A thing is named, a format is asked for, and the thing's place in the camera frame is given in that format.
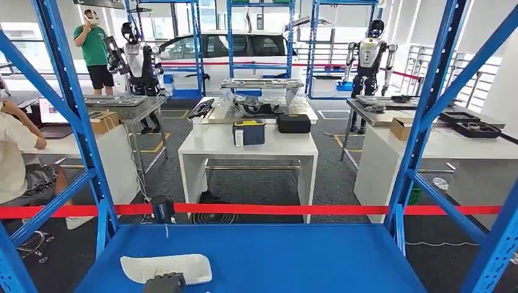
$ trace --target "red barrier tape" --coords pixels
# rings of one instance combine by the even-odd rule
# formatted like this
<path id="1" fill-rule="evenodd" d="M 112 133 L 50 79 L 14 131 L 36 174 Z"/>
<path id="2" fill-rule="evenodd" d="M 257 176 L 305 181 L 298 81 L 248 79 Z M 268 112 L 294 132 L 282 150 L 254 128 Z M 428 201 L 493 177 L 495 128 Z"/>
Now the red barrier tape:
<path id="1" fill-rule="evenodd" d="M 204 62 L 204 65 L 228 65 L 228 62 Z M 248 61 L 248 62 L 234 62 L 234 64 L 268 64 L 268 65 L 286 65 L 285 63 L 272 63 L 272 62 L 256 62 L 256 61 Z M 176 65 L 196 65 L 194 62 L 165 62 L 162 61 L 162 65 L 164 66 L 176 66 Z M 306 67 L 306 63 L 293 63 L 291 66 L 295 67 Z M 331 63 L 316 63 L 313 65 L 314 67 L 327 67 L 327 68 L 339 68 L 344 69 L 345 66 L 343 64 L 331 64 Z M 418 76 L 406 74 L 399 71 L 392 72 L 395 75 L 400 75 L 405 78 L 419 80 Z"/>
<path id="2" fill-rule="evenodd" d="M 30 218 L 43 206 L 0 206 L 0 219 Z M 501 206 L 457 206 L 465 215 L 493 215 L 500 212 Z M 314 205 L 314 206 L 267 206 L 259 204 L 197 204 L 175 203 L 176 212 L 204 212 L 217 214 L 250 215 L 382 215 L 388 206 L 349 206 L 349 205 Z M 142 215 L 151 213 L 149 204 L 121 204 L 115 206 L 118 215 Z M 445 215 L 438 206 L 408 206 L 406 215 Z M 97 206 L 63 206 L 52 217 L 97 216 Z"/>

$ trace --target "car window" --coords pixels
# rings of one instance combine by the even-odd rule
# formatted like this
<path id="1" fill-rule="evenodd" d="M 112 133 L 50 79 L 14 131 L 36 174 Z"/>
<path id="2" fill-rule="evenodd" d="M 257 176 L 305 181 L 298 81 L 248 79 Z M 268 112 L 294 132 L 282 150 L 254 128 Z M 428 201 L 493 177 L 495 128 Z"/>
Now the car window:
<path id="1" fill-rule="evenodd" d="M 254 56 L 284 56 L 284 38 L 281 35 L 250 36 Z"/>
<path id="2" fill-rule="evenodd" d="M 232 39 L 234 42 L 234 57 L 248 56 L 246 35 L 234 35 Z M 206 42 L 206 58 L 228 56 L 228 40 L 226 35 L 209 35 Z"/>
<path id="3" fill-rule="evenodd" d="M 181 38 L 164 48 L 161 54 L 163 59 L 193 59 L 194 39 L 192 37 Z"/>

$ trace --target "green crate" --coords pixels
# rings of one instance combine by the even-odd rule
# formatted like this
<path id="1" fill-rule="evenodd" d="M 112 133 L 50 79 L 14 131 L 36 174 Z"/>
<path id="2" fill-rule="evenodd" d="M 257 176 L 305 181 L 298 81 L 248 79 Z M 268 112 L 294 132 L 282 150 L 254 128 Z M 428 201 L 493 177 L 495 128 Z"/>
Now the green crate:
<path id="1" fill-rule="evenodd" d="M 410 191 L 410 197 L 408 199 L 408 204 L 415 205 L 418 204 L 421 199 L 421 192 L 423 192 L 419 187 L 412 188 Z"/>

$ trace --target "man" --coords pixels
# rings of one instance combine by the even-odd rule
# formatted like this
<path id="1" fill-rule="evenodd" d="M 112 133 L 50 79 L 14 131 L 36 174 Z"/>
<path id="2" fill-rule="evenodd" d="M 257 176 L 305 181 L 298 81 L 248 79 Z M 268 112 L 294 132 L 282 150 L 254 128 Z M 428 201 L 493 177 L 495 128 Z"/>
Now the man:
<path id="1" fill-rule="evenodd" d="M 67 188 L 67 176 L 58 165 L 24 164 L 20 148 L 46 146 L 42 132 L 16 104 L 0 101 L 0 205 L 47 204 Z M 88 220 L 70 217 L 67 227 L 75 229 Z"/>
<path id="2" fill-rule="evenodd" d="M 102 95 L 103 87 L 107 95 L 113 95 L 114 80 L 108 72 L 108 51 L 104 44 L 106 33 L 99 25 L 97 13 L 84 11 L 84 25 L 74 30 L 74 44 L 81 47 L 86 68 L 93 85 L 93 94 Z"/>

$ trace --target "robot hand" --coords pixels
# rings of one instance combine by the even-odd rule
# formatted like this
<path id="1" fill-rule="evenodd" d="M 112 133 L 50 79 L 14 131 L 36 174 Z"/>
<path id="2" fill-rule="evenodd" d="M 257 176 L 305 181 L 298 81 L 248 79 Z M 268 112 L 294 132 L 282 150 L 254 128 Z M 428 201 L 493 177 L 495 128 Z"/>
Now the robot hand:
<path id="1" fill-rule="evenodd" d="M 108 71 L 111 74 L 116 74 L 119 71 L 119 60 L 113 54 L 108 55 Z"/>

